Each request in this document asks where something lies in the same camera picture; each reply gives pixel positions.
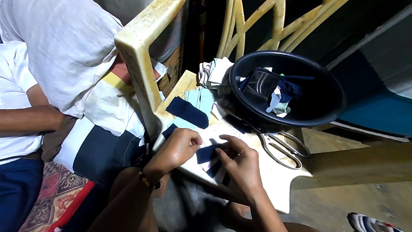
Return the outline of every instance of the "person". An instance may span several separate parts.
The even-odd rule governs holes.
[[[218,157],[231,179],[249,202],[252,220],[236,222],[235,231],[260,232],[316,232],[307,226],[282,223],[262,185],[258,152],[233,136],[221,135],[227,142],[217,148]],[[164,194],[168,173],[189,160],[200,148],[202,139],[198,132],[176,128],[159,151],[141,172],[137,168],[124,169],[113,183],[109,204],[90,226],[88,232],[133,231],[157,232],[152,198]],[[157,183],[161,188],[153,190]],[[229,202],[228,208],[240,206]]]
[[[49,104],[27,66],[26,44],[0,44],[0,232],[18,231],[42,184],[42,134],[64,114]]]

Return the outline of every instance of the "black plastic basin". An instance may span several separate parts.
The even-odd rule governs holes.
[[[246,77],[258,67],[272,67],[272,72],[288,76],[311,76],[315,81],[304,97],[289,103],[291,112],[284,118],[257,109],[239,90],[236,76]],[[309,59],[287,52],[260,51],[238,59],[230,71],[232,101],[236,113],[257,124],[281,124],[297,127],[313,127],[334,121],[346,107],[342,87],[328,70]]]

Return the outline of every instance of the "white shirt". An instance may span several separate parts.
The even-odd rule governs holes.
[[[0,44],[0,110],[31,107],[27,90],[37,82],[28,70],[27,46],[11,41]],[[0,135],[0,165],[30,154],[42,145],[41,135],[2,137]]]

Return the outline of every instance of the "chair armrest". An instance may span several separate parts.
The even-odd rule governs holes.
[[[167,27],[186,0],[153,0],[116,36],[139,100],[144,124],[151,141],[156,141],[161,125],[154,115],[162,102],[149,57],[149,46]]]

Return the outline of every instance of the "patterned rug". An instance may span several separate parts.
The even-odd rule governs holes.
[[[39,197],[19,232],[47,232],[87,181],[60,164],[45,163]]]

